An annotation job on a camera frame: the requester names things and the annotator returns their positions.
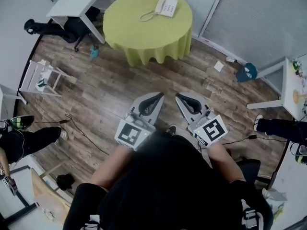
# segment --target wooden floor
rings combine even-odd
[[[18,114],[35,115],[37,122],[61,120],[65,119],[65,114],[70,114],[78,127],[108,153],[116,146],[114,135],[120,119],[135,98],[149,92],[165,93],[158,128],[176,124],[177,132],[193,144],[196,142],[185,131],[187,123],[175,103],[177,92],[202,94],[209,106],[222,115],[229,130],[223,142],[254,134],[253,123],[258,113],[265,118],[290,119],[282,108],[248,110],[248,103],[276,100],[277,94],[261,80],[237,83],[237,65],[227,64],[223,55],[199,42],[192,42],[191,53],[183,60],[167,58],[162,65],[153,61],[147,66],[135,68],[129,67],[123,52],[108,46],[100,47],[99,58],[90,59],[90,47],[83,44],[80,52],[75,53],[72,45],[63,40],[43,37],[33,60],[48,60],[53,67],[59,67],[74,78],[60,80],[56,90],[63,95],[62,98],[25,94],[29,104],[19,103]],[[220,73],[213,68],[218,58],[225,64]],[[33,124],[29,130],[36,131],[47,126],[50,125]],[[68,132],[69,140],[63,141],[61,146],[50,145],[36,153],[35,157],[46,170],[59,161],[67,160],[67,164],[57,169],[52,176],[70,172],[76,179],[72,190],[74,193],[80,182],[89,180],[106,155],[83,137],[72,122],[62,126]],[[255,139],[226,147],[233,153],[261,160],[260,173],[271,175],[284,146],[284,143],[277,141]],[[206,151],[202,153],[208,160]]]

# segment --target shoe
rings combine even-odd
[[[63,140],[68,140],[68,134],[67,132],[61,127],[61,126],[58,126],[61,128],[61,134],[60,134],[60,137],[63,139]]]
[[[255,123],[254,123],[254,130],[257,131],[257,126],[258,126],[258,121],[259,119],[262,119],[263,116],[261,114],[258,114],[256,119],[255,119]]]
[[[168,133],[168,134],[174,136],[174,135],[176,134],[176,129],[177,129],[176,125],[170,125],[170,126],[167,128],[166,133]]]

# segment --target green tablecloth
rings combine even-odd
[[[155,15],[147,22],[140,16],[155,9],[158,0],[116,0],[104,15],[106,41],[126,53],[129,65],[146,65],[150,58],[163,63],[165,56],[182,59],[191,44],[192,11],[178,0],[173,18]]]

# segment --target small blue object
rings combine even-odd
[[[97,58],[98,55],[99,55],[99,50],[94,47],[91,47],[91,59]]]
[[[236,79],[238,82],[246,82],[249,80],[254,80],[257,77],[257,69],[251,64],[247,63],[243,66],[237,73]]]

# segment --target paper on floor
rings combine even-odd
[[[214,68],[215,68],[218,72],[220,72],[220,71],[222,70],[223,66],[224,66],[224,65],[223,65],[220,61],[218,61],[218,62],[215,64]]]

